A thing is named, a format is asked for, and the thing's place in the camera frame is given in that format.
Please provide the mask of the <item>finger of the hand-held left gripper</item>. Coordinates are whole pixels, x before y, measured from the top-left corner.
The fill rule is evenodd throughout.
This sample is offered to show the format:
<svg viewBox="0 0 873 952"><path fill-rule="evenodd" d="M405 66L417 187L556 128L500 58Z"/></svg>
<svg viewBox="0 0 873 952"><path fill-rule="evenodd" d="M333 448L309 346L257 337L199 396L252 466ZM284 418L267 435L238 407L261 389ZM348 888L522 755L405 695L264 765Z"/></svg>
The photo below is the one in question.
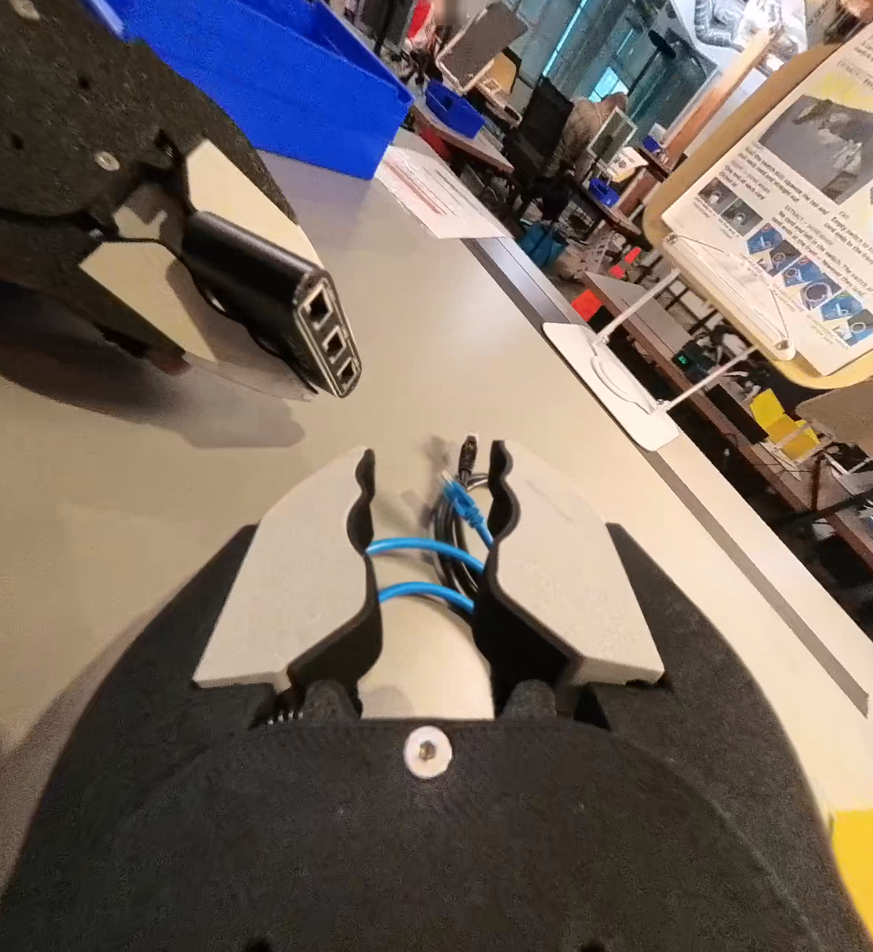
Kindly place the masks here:
<svg viewBox="0 0 873 952"><path fill-rule="evenodd" d="M184 175L194 211L214 214L312 265L323 267L302 227L210 141L202 142L185 157Z"/></svg>
<svg viewBox="0 0 873 952"><path fill-rule="evenodd" d="M249 331L210 303L177 258L185 211L158 184L143 184L116 211L118 237L80 268L183 352L183 360L233 385L279 399L310 402L316 391Z"/></svg>

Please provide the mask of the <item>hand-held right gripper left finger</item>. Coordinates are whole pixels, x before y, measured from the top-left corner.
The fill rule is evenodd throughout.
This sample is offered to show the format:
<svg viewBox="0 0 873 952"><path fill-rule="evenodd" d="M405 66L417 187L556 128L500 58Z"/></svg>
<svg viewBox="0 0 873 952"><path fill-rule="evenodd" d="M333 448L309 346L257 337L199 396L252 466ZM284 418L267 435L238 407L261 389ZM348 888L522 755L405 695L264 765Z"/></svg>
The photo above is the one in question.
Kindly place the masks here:
<svg viewBox="0 0 873 952"><path fill-rule="evenodd" d="M374 492L374 453L358 447L272 506L254 530L194 684L268 684L301 696L333 681L357 701L383 640L369 558Z"/></svg>

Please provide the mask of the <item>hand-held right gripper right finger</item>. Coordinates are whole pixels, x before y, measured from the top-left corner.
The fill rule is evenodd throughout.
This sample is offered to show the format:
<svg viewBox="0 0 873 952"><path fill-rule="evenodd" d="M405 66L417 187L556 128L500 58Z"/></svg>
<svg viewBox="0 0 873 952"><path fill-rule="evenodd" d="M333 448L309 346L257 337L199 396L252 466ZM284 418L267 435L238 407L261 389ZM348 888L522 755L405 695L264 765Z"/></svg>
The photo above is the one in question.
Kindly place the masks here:
<svg viewBox="0 0 873 952"><path fill-rule="evenodd" d="M472 636L490 690L537 681L556 694L656 685L665 666L609 529L557 469L525 446L490 449L491 540Z"/></svg>

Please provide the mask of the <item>black ethernet switch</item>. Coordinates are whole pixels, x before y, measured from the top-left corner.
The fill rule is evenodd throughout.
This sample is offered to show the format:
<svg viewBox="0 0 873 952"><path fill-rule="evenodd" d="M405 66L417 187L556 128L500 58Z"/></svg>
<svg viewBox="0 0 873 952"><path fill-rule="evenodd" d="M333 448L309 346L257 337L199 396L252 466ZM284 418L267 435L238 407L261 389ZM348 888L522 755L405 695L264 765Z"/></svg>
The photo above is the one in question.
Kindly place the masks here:
<svg viewBox="0 0 873 952"><path fill-rule="evenodd" d="M214 309L312 389L349 396L362 372L329 272L207 211L185 220L181 262Z"/></svg>

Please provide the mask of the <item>blue plastic bin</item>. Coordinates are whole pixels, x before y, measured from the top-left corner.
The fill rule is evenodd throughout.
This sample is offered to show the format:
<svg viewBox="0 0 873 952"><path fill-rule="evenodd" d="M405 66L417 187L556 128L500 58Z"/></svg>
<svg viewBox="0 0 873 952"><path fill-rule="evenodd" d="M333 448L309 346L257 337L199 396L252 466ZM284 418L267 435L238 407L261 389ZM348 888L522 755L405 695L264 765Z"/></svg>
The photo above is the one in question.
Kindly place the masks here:
<svg viewBox="0 0 873 952"><path fill-rule="evenodd" d="M325 2L93 1L266 152L374 177L413 94Z"/></svg>

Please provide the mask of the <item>laminated paper sheet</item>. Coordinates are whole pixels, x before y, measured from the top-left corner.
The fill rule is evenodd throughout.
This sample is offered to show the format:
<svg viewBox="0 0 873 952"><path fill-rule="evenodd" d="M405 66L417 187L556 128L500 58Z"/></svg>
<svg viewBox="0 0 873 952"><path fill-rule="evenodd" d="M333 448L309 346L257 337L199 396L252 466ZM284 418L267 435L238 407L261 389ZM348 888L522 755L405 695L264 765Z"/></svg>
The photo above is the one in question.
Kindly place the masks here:
<svg viewBox="0 0 873 952"><path fill-rule="evenodd" d="M390 146L374 178L437 239L482 240L509 236L501 223L437 157Z"/></svg>

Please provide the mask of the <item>small blue bin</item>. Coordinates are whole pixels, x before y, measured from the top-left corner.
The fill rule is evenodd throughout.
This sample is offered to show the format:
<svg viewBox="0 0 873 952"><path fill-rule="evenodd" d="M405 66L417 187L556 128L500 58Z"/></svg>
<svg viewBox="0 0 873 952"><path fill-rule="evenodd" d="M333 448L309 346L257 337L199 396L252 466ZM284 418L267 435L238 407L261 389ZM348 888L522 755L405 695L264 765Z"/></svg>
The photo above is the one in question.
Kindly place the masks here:
<svg viewBox="0 0 873 952"><path fill-rule="evenodd" d="M466 97L441 81L431 79L424 99L437 120L458 135L474 139L485 125L485 117Z"/></svg>

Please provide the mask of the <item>black digital timer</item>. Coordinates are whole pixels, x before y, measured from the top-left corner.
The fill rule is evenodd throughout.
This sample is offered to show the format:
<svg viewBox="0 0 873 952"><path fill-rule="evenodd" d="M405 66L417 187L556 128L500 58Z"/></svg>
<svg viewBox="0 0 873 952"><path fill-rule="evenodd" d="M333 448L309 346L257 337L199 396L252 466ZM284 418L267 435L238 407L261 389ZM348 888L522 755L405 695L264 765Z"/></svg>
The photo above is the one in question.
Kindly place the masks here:
<svg viewBox="0 0 873 952"><path fill-rule="evenodd" d="M686 379L696 384L712 373L716 366L715 356L716 351L712 351L709 345L688 340L672 355L671 362Z"/></svg>

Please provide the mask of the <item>small yellow bin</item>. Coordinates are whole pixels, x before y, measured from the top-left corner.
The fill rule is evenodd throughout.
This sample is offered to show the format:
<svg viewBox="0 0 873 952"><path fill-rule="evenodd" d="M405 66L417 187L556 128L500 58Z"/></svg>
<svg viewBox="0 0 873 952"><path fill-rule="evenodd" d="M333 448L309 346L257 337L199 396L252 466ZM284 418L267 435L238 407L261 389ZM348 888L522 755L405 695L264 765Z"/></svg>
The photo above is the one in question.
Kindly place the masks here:
<svg viewBox="0 0 873 952"><path fill-rule="evenodd" d="M805 421L795 419L784 410L772 389L765 389L749 402L754 421L763 429L763 438L773 450L794 463L810 458L822 442Z"/></svg>

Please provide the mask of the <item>teal bag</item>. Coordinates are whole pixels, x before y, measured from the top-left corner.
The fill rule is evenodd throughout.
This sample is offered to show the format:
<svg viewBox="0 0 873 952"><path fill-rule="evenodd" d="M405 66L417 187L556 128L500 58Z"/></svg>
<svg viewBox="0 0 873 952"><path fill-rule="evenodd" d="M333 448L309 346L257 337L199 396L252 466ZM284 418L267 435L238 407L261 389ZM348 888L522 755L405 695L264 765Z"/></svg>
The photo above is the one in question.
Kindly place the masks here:
<svg viewBox="0 0 873 952"><path fill-rule="evenodd" d="M564 253L569 240L553 223L536 221L516 244L537 268L545 270L551 268Z"/></svg>

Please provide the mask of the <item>black office chair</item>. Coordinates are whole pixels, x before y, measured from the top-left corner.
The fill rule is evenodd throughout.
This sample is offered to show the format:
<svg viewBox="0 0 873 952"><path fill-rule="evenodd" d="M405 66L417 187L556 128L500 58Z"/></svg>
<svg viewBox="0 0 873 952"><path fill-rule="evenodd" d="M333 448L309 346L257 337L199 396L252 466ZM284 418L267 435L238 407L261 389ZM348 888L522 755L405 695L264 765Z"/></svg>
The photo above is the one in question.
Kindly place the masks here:
<svg viewBox="0 0 873 952"><path fill-rule="evenodd" d="M520 124L507 136L504 155L512 164L508 174L508 208L519 220L534 197L573 110L573 102L546 76L537 81Z"/></svg>

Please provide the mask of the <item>beige board stand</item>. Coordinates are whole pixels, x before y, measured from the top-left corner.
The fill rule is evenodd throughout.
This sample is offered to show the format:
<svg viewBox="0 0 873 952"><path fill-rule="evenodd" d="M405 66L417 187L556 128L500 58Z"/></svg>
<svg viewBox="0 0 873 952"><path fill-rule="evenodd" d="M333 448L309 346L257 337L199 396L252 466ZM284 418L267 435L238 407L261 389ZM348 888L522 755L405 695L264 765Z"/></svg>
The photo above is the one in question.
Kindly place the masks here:
<svg viewBox="0 0 873 952"><path fill-rule="evenodd" d="M796 413L833 442L857 446L873 461L873 378L802 401Z"/></svg>

